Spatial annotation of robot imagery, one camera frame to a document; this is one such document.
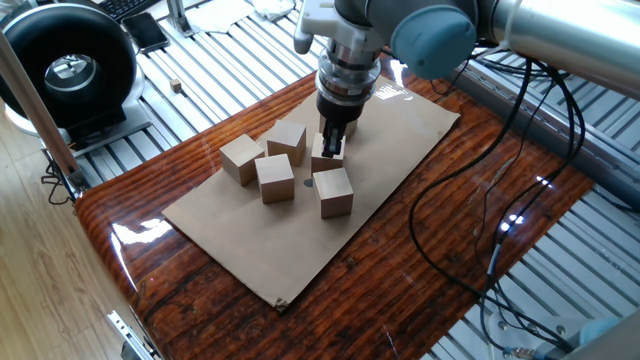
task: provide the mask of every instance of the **keyboard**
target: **keyboard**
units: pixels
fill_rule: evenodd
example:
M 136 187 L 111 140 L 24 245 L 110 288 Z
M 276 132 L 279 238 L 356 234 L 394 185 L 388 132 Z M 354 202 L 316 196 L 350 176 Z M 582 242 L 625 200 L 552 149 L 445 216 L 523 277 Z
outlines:
M 160 0 L 105 0 L 98 4 L 116 22 L 146 10 Z

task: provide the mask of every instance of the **brown paper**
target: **brown paper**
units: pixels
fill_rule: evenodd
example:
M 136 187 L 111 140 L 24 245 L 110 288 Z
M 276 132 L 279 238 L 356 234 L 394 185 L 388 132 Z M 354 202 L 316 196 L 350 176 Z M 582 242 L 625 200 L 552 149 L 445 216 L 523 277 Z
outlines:
M 307 127 L 305 158 L 294 168 L 294 200 L 265 205 L 255 181 L 241 187 L 218 171 L 163 214 L 238 280 L 283 310 L 457 117 L 395 83 L 378 80 L 346 145 L 344 166 L 354 191 L 353 213 L 322 220 L 316 190 L 304 185 L 311 178 L 311 146 L 319 121 L 313 94 L 285 118 Z M 265 148 L 263 138 L 260 145 Z

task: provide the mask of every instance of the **wooden table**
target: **wooden table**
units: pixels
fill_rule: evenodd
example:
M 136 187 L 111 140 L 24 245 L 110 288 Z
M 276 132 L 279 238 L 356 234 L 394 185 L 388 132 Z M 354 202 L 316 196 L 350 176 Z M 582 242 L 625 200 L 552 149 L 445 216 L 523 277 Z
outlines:
M 416 359 L 473 305 L 474 296 L 420 257 L 409 238 L 407 217 L 421 189 L 479 154 L 503 122 L 459 91 L 437 95 L 406 69 L 395 78 L 388 59 L 383 74 L 462 116 L 282 314 L 172 228 L 160 212 L 220 169 L 222 145 L 243 133 L 257 138 L 309 96 L 315 90 L 312 75 L 78 199 L 78 217 L 89 239 L 166 359 Z M 441 91 L 446 87 L 436 85 Z M 477 288 L 484 269 L 473 243 L 484 192 L 519 142 L 518 134 L 509 133 L 487 159 L 432 191 L 417 209 L 416 229 L 427 253 Z M 480 240 L 484 259 L 506 203 L 560 163 L 527 142 L 489 197 L 490 231 Z M 576 170 L 565 171 L 505 243 L 499 271 L 517 262 L 591 186 Z

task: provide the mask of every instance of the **cable connector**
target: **cable connector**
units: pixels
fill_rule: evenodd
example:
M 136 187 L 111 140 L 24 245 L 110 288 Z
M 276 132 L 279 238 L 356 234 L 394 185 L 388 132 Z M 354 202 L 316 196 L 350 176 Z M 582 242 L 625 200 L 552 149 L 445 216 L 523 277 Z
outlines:
M 525 360 L 549 360 L 549 358 L 539 351 L 535 351 L 533 349 L 525 349 L 521 347 L 510 348 L 506 347 L 504 352 L 507 354 L 511 354 L 516 359 L 525 359 Z

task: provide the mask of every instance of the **wooden floor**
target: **wooden floor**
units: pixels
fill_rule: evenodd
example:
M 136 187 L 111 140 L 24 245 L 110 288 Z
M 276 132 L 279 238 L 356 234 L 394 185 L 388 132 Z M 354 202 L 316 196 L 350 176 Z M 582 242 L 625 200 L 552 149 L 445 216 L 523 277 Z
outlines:
M 38 140 L 0 115 L 0 359 L 120 359 L 106 315 L 133 317 L 72 206 L 48 204 L 46 166 Z

